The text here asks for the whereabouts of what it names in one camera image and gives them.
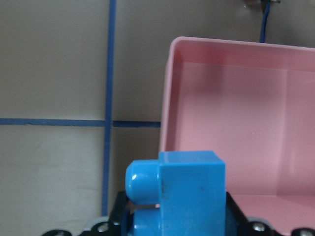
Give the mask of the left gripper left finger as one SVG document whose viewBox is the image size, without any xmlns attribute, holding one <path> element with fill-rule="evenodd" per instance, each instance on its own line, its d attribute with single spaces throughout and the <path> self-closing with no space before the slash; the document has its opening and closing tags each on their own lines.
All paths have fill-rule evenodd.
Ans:
<svg viewBox="0 0 315 236">
<path fill-rule="evenodd" d="M 131 201 L 125 191 L 117 193 L 108 217 L 96 219 L 83 230 L 84 236 L 128 236 L 133 223 Z"/>
</svg>

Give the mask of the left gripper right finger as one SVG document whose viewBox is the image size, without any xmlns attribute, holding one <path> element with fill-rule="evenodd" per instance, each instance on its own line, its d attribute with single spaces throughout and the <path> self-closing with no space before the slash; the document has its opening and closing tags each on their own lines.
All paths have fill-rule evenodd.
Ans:
<svg viewBox="0 0 315 236">
<path fill-rule="evenodd" d="M 277 232 L 261 220 L 249 220 L 229 192 L 226 193 L 226 236 L 277 236 Z"/>
</svg>

